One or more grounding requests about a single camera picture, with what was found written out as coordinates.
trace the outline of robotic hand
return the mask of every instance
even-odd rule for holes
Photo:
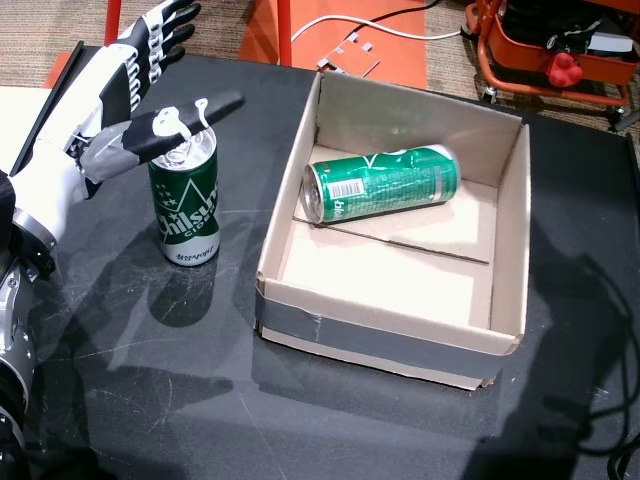
[[[51,249],[69,208],[100,184],[179,146],[242,104],[236,92],[131,120],[149,87],[184,56],[193,0],[165,0],[94,55],[39,132],[30,163],[0,172],[0,461],[24,446],[22,425],[35,367],[27,333],[32,282],[55,269]]]

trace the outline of orange equipment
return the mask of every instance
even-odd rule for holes
[[[640,15],[640,2],[637,0],[591,1]],[[500,16],[498,15],[498,9],[501,4],[502,0],[476,0],[476,2],[469,5],[465,11],[467,28],[463,27],[463,31],[465,31],[467,35],[478,36],[478,61],[482,74],[489,83],[483,95],[483,100],[493,103],[497,95],[497,90],[499,89],[505,92],[560,97],[577,102],[618,107],[615,110],[615,118],[613,120],[616,120],[617,117],[621,117],[624,114],[624,106],[629,102],[627,84],[638,66],[637,57],[634,61],[622,61],[594,55],[571,54],[575,60],[575,64],[581,70],[581,78],[616,85],[620,91],[619,98],[581,93],[564,88],[544,88],[499,80],[489,65],[487,46],[491,49],[491,54],[495,61],[503,67],[546,73],[549,75],[550,80],[551,75],[554,74],[556,75],[556,79],[550,81],[552,84],[554,82],[556,82],[556,84],[562,84],[564,81],[564,85],[570,86],[576,83],[573,81],[559,80],[558,62],[557,59],[555,59],[557,52],[534,45],[515,42],[507,37],[502,29]],[[560,65],[566,64],[564,60],[566,59],[560,61]],[[572,73],[572,78],[578,79],[577,73],[577,71],[575,74]]]

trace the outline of black table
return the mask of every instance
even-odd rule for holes
[[[151,89],[141,113],[246,95],[216,126],[220,253],[197,268],[163,258],[145,168],[74,208],[30,315],[40,365],[28,439],[89,447],[122,479],[605,478],[591,450],[637,432],[639,418],[625,140],[521,114],[532,135],[527,333],[496,384],[469,393],[252,330],[257,261],[312,78],[188,56]]]

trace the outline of standing can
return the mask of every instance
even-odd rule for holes
[[[173,263],[200,265],[220,246],[218,149],[211,128],[149,162],[160,248]]]
[[[303,205],[313,223],[444,203],[460,185],[453,153],[429,145],[331,160],[305,168]]]

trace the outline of soda can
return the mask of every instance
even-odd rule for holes
[[[303,205],[313,223],[331,223],[444,203],[460,185],[453,153],[430,145],[308,165]]]
[[[149,162],[160,248],[173,263],[200,265],[218,251],[218,149],[211,128]]]

